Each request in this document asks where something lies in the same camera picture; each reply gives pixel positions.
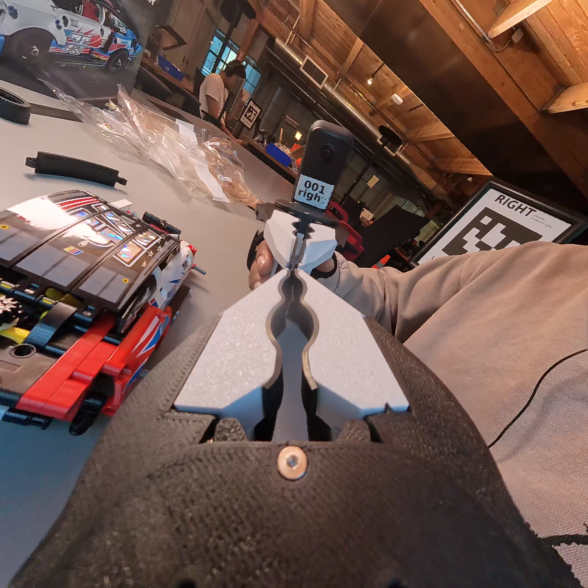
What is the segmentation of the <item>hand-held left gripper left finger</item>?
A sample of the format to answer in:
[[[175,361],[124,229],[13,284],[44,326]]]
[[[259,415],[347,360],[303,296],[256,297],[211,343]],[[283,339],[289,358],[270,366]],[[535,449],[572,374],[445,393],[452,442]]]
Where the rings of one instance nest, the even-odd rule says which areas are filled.
[[[173,406],[236,419],[251,440],[270,441],[283,398],[289,270],[251,291],[218,319]]]

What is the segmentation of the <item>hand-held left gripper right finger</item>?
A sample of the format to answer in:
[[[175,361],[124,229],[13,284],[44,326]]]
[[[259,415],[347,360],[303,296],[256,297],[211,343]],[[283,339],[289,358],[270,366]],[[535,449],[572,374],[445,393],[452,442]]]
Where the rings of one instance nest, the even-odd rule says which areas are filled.
[[[409,401],[366,318],[303,270],[292,273],[292,321],[306,338],[301,397],[311,441],[331,441],[349,420]]]

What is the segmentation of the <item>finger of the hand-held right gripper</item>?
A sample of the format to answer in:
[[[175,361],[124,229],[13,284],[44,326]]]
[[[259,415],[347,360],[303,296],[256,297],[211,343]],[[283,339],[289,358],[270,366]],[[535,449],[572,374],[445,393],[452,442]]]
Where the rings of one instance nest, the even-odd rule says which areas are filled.
[[[264,240],[273,256],[273,265],[269,275],[273,276],[280,266],[294,269],[299,264],[299,218],[287,212],[273,212],[267,220]]]
[[[310,274],[332,258],[337,245],[336,229],[325,224],[310,224],[303,240],[299,270]]]

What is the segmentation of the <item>lego race car model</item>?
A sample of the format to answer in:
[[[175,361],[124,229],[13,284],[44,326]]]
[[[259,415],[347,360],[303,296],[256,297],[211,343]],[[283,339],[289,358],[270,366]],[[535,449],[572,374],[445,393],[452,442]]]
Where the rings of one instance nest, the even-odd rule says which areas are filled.
[[[197,249],[86,190],[1,211],[1,422],[113,416],[190,292]]]

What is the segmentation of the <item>person's right forearm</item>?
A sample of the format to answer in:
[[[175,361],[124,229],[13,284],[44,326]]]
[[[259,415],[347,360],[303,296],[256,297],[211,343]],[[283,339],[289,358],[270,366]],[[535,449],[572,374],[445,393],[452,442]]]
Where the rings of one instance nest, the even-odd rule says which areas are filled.
[[[587,246],[531,242],[499,251],[445,256],[402,273],[365,269],[334,254],[334,293],[406,341],[444,305],[450,318],[547,311],[587,293]]]

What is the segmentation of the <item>black curved lego panel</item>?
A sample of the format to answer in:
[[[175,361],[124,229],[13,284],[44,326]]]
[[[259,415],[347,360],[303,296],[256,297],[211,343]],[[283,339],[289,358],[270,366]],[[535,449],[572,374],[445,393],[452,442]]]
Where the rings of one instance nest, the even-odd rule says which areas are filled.
[[[62,176],[106,187],[114,187],[116,184],[125,186],[128,182],[114,168],[55,153],[38,152],[36,157],[27,157],[25,165],[33,168],[37,174]]]

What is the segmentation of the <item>lego set box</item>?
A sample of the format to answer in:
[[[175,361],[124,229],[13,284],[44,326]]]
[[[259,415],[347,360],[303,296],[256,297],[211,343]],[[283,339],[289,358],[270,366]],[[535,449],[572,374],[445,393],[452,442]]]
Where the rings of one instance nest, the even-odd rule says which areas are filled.
[[[1,80],[98,102],[134,87],[172,1],[1,1]]]

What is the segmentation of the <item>black lego tire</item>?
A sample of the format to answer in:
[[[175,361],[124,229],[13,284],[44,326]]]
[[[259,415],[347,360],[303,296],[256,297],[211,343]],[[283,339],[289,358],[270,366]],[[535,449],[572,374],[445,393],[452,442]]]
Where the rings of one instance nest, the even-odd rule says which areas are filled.
[[[1,119],[27,125],[31,118],[31,104],[20,96],[1,88]]]

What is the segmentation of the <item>person's right hand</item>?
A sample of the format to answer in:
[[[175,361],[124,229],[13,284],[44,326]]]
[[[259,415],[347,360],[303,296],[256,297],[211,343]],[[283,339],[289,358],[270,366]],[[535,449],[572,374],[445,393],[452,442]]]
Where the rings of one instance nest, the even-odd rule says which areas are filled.
[[[275,271],[275,260],[265,240],[255,248],[254,260],[249,269],[249,289],[255,290],[268,281]]]

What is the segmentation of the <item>red chair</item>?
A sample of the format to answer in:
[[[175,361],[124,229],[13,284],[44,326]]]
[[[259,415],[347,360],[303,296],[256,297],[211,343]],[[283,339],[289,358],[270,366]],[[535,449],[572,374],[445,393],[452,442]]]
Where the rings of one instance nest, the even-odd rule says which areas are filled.
[[[349,215],[342,206],[335,201],[330,201],[327,213],[338,220],[336,227],[336,252],[346,260],[354,262],[363,254],[363,240],[359,233],[349,224]]]

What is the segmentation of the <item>blue crate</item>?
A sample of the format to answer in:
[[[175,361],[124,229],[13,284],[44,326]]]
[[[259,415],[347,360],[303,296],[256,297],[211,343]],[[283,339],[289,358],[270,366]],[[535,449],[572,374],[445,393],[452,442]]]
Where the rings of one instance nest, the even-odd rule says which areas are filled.
[[[266,152],[282,166],[289,168],[293,173],[298,173],[298,165],[292,158],[289,148],[281,143],[267,143]]]

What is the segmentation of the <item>small marker board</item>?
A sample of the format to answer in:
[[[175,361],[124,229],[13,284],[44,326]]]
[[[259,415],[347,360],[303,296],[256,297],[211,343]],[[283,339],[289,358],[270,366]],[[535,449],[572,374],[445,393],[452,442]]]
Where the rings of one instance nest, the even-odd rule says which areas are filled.
[[[247,130],[251,130],[258,121],[261,113],[262,108],[250,98],[239,116],[239,123]]]

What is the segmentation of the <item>crumpled clear plastic bags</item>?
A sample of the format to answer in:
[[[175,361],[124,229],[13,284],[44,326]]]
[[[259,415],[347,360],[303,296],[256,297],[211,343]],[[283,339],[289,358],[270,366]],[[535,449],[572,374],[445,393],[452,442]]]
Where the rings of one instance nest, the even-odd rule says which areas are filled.
[[[233,143],[221,130],[190,125],[157,112],[137,102],[121,85],[116,98],[100,108],[48,81],[43,83],[82,123],[99,132],[113,151],[166,169],[192,198],[207,197],[251,208],[261,203],[246,184],[245,166]]]

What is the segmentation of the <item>framed marker sign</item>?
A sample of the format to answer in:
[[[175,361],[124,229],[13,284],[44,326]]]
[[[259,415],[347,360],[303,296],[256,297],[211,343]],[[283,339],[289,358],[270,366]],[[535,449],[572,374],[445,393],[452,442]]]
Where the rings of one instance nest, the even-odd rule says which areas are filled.
[[[446,256],[500,251],[530,242],[569,243],[587,217],[507,182],[491,178],[411,258],[419,265]]]

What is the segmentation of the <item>person's beige hoodie torso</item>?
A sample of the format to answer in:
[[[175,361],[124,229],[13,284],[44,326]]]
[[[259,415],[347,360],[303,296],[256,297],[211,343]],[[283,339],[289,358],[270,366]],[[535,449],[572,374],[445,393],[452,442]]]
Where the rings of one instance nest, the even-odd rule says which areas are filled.
[[[450,318],[405,345],[480,431],[518,510],[587,587],[587,297]]]

